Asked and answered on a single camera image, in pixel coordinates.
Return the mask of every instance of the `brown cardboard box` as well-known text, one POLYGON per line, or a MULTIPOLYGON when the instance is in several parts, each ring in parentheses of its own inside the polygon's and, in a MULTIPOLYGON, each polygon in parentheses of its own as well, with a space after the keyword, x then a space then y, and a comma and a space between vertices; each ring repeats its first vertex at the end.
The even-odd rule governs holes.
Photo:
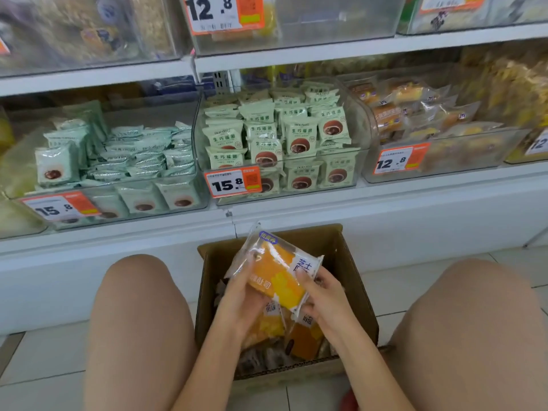
MULTIPOLYGON (((315 226, 276 232, 280 238, 313 255, 324 255, 323 265, 342 283, 354 314, 369 337, 375 342, 379 338, 373 308, 363 287, 356 265, 343 237, 340 224, 315 226)), ((213 321, 215 286, 229 269, 232 258, 242 248, 245 238, 213 242, 198 247, 204 259, 202 284, 196 315, 196 343, 202 347, 209 326, 213 321)), ((247 394, 292 382, 322 378, 344 373, 339 357, 316 359, 295 366, 261 372, 238 378, 232 383, 233 394, 247 394)))

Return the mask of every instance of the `thigh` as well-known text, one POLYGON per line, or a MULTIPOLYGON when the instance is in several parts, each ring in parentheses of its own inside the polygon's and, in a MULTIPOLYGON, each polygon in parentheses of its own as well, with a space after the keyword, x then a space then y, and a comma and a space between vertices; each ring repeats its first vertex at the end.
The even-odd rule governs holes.
POLYGON ((109 268, 90 321, 86 411, 165 411, 196 359, 194 326, 163 262, 133 255, 109 268))
POLYGON ((542 314, 510 269, 460 261, 406 313, 387 363, 418 411, 546 410, 542 314))

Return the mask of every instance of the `logo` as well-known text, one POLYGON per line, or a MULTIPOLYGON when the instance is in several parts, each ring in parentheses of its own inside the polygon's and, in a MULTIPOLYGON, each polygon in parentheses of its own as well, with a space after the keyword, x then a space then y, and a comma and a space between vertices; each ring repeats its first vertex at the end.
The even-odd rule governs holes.
POLYGON ((261 238, 263 241, 270 242, 272 245, 276 245, 278 243, 278 238, 276 238, 274 235, 269 234, 266 231, 259 232, 259 238, 261 238))

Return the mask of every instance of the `packaged bread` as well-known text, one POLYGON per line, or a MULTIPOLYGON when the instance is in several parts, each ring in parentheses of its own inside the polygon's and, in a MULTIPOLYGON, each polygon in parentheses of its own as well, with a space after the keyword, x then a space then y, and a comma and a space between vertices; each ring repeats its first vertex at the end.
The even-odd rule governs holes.
POLYGON ((271 301, 251 326, 243 341, 242 350, 268 339, 281 338, 284 334, 285 326, 280 305, 275 301, 271 301))
POLYGON ((238 274, 250 259, 254 260, 249 284, 281 306, 298 315, 308 293, 297 281, 297 270, 316 278, 323 255, 314 257, 277 236, 261 229, 257 223, 242 249, 236 254, 228 275, 238 274))
POLYGON ((323 341, 322 330, 311 316, 293 318, 285 336, 285 352, 304 360, 315 359, 323 341))

